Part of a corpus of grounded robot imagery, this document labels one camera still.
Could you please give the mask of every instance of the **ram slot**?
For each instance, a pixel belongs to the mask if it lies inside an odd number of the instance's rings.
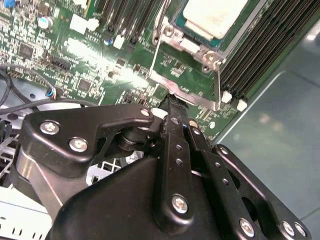
[[[287,18],[289,18],[289,13],[293,11],[295,6],[299,3],[299,1],[296,1],[294,4],[290,5],[291,7],[289,8],[290,10],[286,12],[286,7],[288,5],[283,6],[284,12],[287,14],[282,14],[282,11],[280,16],[278,14],[274,14],[272,16],[272,19],[270,22],[265,26],[267,29],[266,32],[263,33],[262,36],[265,37],[260,37],[255,44],[253,45],[253,48],[247,52],[245,58],[247,61],[245,62],[245,66],[240,67],[236,72],[234,77],[237,79],[237,81],[234,81],[231,85],[231,88],[233,91],[238,92],[240,88],[244,85],[246,85],[246,82],[249,80],[249,78],[244,79],[243,75],[246,75],[247,73],[250,72],[250,70],[253,69],[253,65],[258,62],[257,59],[259,58],[265,58],[266,57],[266,52],[264,52],[266,46],[268,50],[271,52],[272,45],[270,46],[270,42],[272,42],[274,39],[277,39],[277,34],[283,32],[283,27],[281,27],[286,21]]]
[[[155,4],[156,4],[156,0],[149,0],[148,4],[143,10],[142,17],[139,19],[136,27],[133,29],[131,38],[129,40],[129,44],[132,48],[135,47],[137,41],[139,40],[139,37],[146,26],[147,20]]]
[[[247,39],[244,41],[238,52],[222,70],[221,80],[223,85],[226,85],[228,88],[232,88],[237,80],[235,71],[239,70],[239,65],[241,63],[246,62],[247,53],[255,46],[256,42],[264,35],[265,31],[267,31],[267,26],[265,23],[268,22],[272,14],[276,12],[277,9],[280,9],[284,4],[286,4],[285,0],[278,0],[269,7],[267,10],[268,13],[264,14]]]
[[[112,17],[112,20],[108,24],[107,31],[110,34],[113,34],[113,33],[117,32],[117,29],[119,28],[119,26],[121,24],[121,21],[123,19],[123,16],[125,14],[125,11],[127,9],[129,1],[130,0],[121,0],[121,2],[119,4],[119,7],[118,7],[114,17]]]
[[[115,0],[107,0],[104,2],[104,0],[101,0],[100,1],[101,4],[103,3],[103,10],[101,11],[101,19],[100,19],[100,24],[102,26],[104,26],[106,23],[108,23],[108,19],[110,18],[111,16],[111,13],[112,13],[112,10],[115,6]]]
[[[288,23],[291,22],[291,19],[295,18],[297,14],[301,14],[301,12],[306,8],[306,5],[299,4],[299,1],[296,1],[295,4],[290,5],[286,11],[281,12],[281,16],[275,15],[272,20],[275,23],[268,28],[272,29],[274,32],[272,34],[267,35],[267,39],[261,39],[260,43],[256,45],[255,49],[252,53],[247,57],[250,61],[247,63],[247,66],[250,66],[249,70],[242,71],[238,74],[238,78],[240,79],[235,85],[233,90],[236,92],[241,92],[241,89],[248,85],[249,79],[251,79],[251,75],[255,74],[254,72],[257,70],[257,65],[268,58],[268,56],[273,54],[273,51],[277,51],[278,48],[276,46],[281,42],[285,42],[286,29],[288,28]]]
[[[265,70],[271,66],[273,61],[278,57],[278,55],[282,52],[282,50],[285,49],[285,47],[293,40],[294,34],[299,32],[304,25],[307,23],[309,20],[310,16],[312,16],[318,8],[320,8],[320,2],[314,1],[314,4],[309,4],[309,9],[300,17],[301,19],[297,21],[292,21],[290,24],[290,27],[293,27],[293,29],[289,32],[287,32],[286,40],[281,41],[280,45],[278,44],[275,48],[275,51],[272,52],[272,56],[268,57],[265,59],[261,64],[260,67],[258,68],[258,71],[255,73],[252,81],[250,81],[250,84],[247,86],[243,87],[241,91],[243,92],[244,95],[246,95],[250,89],[257,83],[257,81],[262,77],[264,74]]]
[[[138,9],[141,6],[141,0],[134,0],[132,8],[130,10],[129,16],[124,19],[121,30],[119,31],[121,36],[128,36],[132,27],[135,24],[135,18],[138,12]]]

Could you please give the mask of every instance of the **green circuit board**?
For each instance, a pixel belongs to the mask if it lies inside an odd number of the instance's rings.
[[[105,44],[106,29],[102,25],[95,31],[83,29],[83,20],[99,17],[97,0],[87,1],[87,7],[75,5],[72,0],[48,1],[52,20],[52,26],[48,29],[38,26],[39,6],[43,2],[35,0],[13,8],[0,6],[1,63],[15,63],[35,69],[68,98],[84,99],[99,105],[141,103],[147,108],[159,105],[167,91],[146,79],[146,74],[155,52],[152,32],[160,0],[154,4],[133,51],[127,48],[126,41],[121,49]],[[114,9],[120,2],[115,1]],[[148,2],[142,0],[141,8]],[[132,4],[134,1],[129,1],[124,16],[129,14]],[[22,51],[26,46],[29,50],[27,54]],[[57,70],[44,60],[44,55],[59,57],[71,67]],[[214,74],[203,73],[201,68],[201,64],[188,53],[165,44],[160,46],[154,66],[158,74],[176,82],[186,93],[213,100]],[[32,75],[22,71],[20,74],[20,78],[45,86]],[[237,113],[233,104],[222,104],[217,112],[202,106],[189,106],[189,117],[198,122],[199,128],[211,141]]]

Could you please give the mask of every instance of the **black metal bracket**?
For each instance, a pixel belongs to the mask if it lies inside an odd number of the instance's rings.
[[[153,217],[169,235],[185,232],[194,221],[189,145],[183,125],[187,109],[173,96],[168,98],[168,115],[161,133],[163,151],[157,164]]]
[[[228,148],[208,146],[202,132],[189,125],[185,103],[173,95],[166,100],[164,119],[137,104],[26,116],[13,184],[24,188],[21,179],[30,183],[34,192],[29,196],[37,195],[52,218],[57,216],[50,239],[72,240],[69,225],[75,226],[77,240],[109,234],[116,239],[311,239],[306,226]],[[43,123],[55,129],[43,129]],[[79,146],[71,144],[75,138]],[[134,150],[145,157],[85,185],[91,164]],[[121,204],[111,209],[113,202]],[[118,216],[127,223],[125,232],[113,227]]]

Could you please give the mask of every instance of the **silver screw head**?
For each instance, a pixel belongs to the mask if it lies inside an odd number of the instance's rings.
[[[150,113],[149,113],[148,110],[146,110],[146,109],[141,109],[141,113],[142,113],[143,115],[145,115],[146,117],[149,117],[149,116],[150,116]]]
[[[44,134],[55,135],[60,131],[60,127],[53,121],[45,121],[40,124],[40,130]]]
[[[306,234],[305,230],[302,228],[302,226],[300,226],[298,223],[295,223],[294,226],[298,230],[298,232],[301,233],[302,236],[304,236],[304,237],[307,236],[307,234]]]
[[[185,214],[188,211],[187,201],[182,196],[174,195],[172,197],[172,205],[180,214]]]
[[[167,37],[171,37],[173,34],[174,34],[174,28],[172,26],[166,26],[163,30],[164,34],[167,36]]]
[[[240,227],[242,228],[243,232],[250,238],[253,238],[253,236],[255,235],[255,230],[254,228],[251,226],[250,222],[248,222],[247,220],[245,220],[244,218],[241,218],[240,221]]]
[[[215,53],[213,51],[208,51],[205,54],[205,58],[207,59],[207,61],[212,62],[215,59]]]
[[[282,222],[282,226],[284,228],[284,230],[290,235],[290,236],[294,236],[295,235],[295,231],[294,229],[292,228],[292,226],[287,223],[286,221],[283,221]]]
[[[220,147],[220,150],[223,154],[227,155],[228,154],[228,151],[227,149],[225,149],[223,146]]]
[[[82,153],[87,150],[88,144],[83,138],[75,137],[70,140],[69,147],[75,152]]]
[[[199,131],[198,129],[196,129],[196,128],[193,128],[193,132],[194,132],[195,134],[197,134],[197,135],[200,135],[200,131]]]

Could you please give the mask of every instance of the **black cable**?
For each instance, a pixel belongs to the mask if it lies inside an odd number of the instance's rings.
[[[95,103],[85,101],[85,100],[69,99],[69,98],[59,98],[59,99],[54,100],[54,99],[46,98],[46,99],[33,101],[33,102],[27,103],[27,104],[22,104],[22,105],[18,105],[18,106],[0,109],[0,115],[11,114],[11,113],[23,110],[23,109],[30,109],[30,108],[33,108],[36,106],[45,105],[45,104],[54,104],[54,103],[71,103],[71,104],[80,104],[80,105],[82,104],[82,105],[86,105],[88,107],[97,106]]]
[[[9,97],[10,89],[12,86],[9,78],[5,77],[4,80],[5,80],[6,88],[4,90],[4,94],[2,95],[2,98],[0,99],[0,107],[7,101]]]
[[[29,104],[32,103],[32,101],[24,96],[15,86],[15,84],[12,82],[11,77],[6,74],[4,71],[0,70],[0,76],[2,76],[4,79],[7,79],[10,82],[11,88],[10,90],[16,95],[17,98],[19,98],[23,103]],[[31,110],[33,112],[39,112],[39,109],[37,107],[32,107]]]

